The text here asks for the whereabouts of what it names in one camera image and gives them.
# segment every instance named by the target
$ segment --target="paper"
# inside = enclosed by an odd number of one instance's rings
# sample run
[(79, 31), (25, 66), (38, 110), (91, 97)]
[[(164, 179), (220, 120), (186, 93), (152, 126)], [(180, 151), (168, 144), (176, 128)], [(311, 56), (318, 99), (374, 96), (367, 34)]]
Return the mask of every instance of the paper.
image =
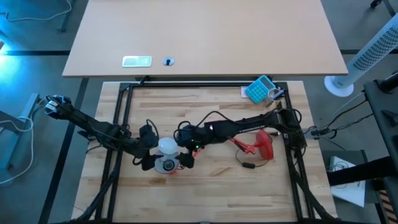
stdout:
[(245, 92), (247, 86), (241, 86), (241, 96), (242, 98), (249, 98)]
[[(330, 158), (330, 172), (354, 167), (355, 165), (340, 159), (339, 157), (332, 156)], [(334, 197), (351, 202), (360, 207), (365, 204), (365, 181), (353, 182), (349, 184), (341, 184), (331, 187), (331, 194)]]

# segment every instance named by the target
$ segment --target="light wooden desk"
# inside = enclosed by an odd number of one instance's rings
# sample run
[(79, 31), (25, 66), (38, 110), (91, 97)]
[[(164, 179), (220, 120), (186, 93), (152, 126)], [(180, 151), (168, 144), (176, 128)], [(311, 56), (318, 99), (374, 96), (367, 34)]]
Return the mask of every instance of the light wooden desk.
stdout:
[[(288, 82), (288, 85), (292, 105), (303, 115), (302, 127), (311, 126), (312, 116), (303, 83)], [(118, 90), (119, 82), (104, 83), (96, 119), (113, 121)], [(138, 129), (146, 118), (150, 118), (156, 124), (161, 138), (172, 137), (179, 122), (189, 120), (196, 124), (213, 110), (234, 120), (266, 112), (263, 105), (255, 105), (248, 98), (241, 98), (239, 87), (140, 88), (133, 93), (130, 130), (133, 136), (137, 136)], [(208, 118), (216, 119), (222, 118), (217, 114)], [(237, 138), (247, 143), (254, 142), (255, 133), (240, 134)], [(237, 147), (230, 142), (207, 146), (196, 158), (194, 168), (179, 170), (174, 175), (159, 174), (153, 169), (142, 171), (140, 166), (132, 164), (133, 157), (125, 153), (113, 221), (296, 221), (283, 141), (281, 137), (273, 139), (274, 160), (254, 170), (243, 168), (236, 162), (234, 155)], [(336, 216), (318, 142), (308, 139), (307, 143), (304, 161), (310, 189), (326, 210)], [(87, 154), (73, 218), (81, 215), (81, 210), (98, 193), (105, 154), (103, 148)], [(258, 155), (248, 157), (241, 154), (240, 159), (262, 162), (258, 161)], [(108, 209), (108, 200), (109, 193), (103, 214)]]
[(90, 0), (63, 76), (347, 73), (320, 0)]

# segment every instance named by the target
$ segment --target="grommet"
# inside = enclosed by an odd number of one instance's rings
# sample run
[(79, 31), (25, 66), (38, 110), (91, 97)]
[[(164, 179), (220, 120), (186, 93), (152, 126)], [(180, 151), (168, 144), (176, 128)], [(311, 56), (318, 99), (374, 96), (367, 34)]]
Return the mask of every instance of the grommet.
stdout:
[(166, 57), (163, 59), (163, 64), (165, 66), (172, 66), (174, 64), (174, 58), (173, 57)]

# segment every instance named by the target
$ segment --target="tower fan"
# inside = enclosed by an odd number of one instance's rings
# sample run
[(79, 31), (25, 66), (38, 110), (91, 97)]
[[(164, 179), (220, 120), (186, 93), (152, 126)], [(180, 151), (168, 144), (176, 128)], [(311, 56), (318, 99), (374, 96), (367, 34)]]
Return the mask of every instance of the tower fan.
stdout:
[(340, 97), (354, 92), (353, 83), (398, 46), (398, 14), (396, 14), (355, 57), (348, 62), (347, 76), (325, 77), (326, 89)]

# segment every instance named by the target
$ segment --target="label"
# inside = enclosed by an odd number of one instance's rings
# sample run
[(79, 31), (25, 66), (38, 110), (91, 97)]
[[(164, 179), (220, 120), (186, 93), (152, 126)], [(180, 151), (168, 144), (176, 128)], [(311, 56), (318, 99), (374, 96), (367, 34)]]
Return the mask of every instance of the label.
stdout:
[(152, 65), (151, 56), (124, 56), (122, 67), (136, 68), (136, 67), (150, 67)]

